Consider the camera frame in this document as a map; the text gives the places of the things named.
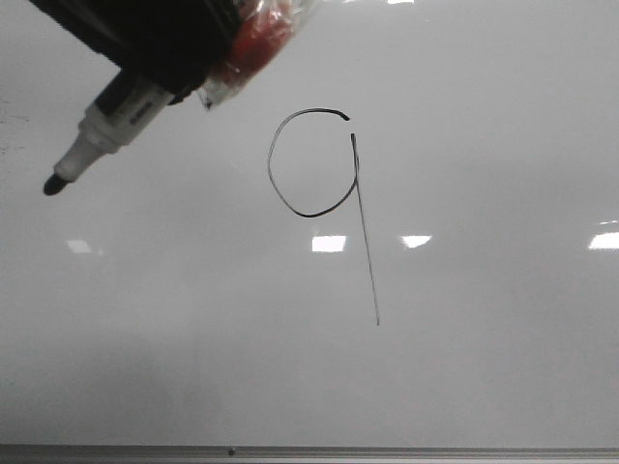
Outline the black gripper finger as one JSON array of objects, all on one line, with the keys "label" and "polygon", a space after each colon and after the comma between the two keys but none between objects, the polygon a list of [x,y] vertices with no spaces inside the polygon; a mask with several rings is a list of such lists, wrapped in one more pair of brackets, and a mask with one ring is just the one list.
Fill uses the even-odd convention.
[{"label": "black gripper finger", "polygon": [[93,51],[180,102],[231,47],[242,18],[233,1],[35,1]]}]

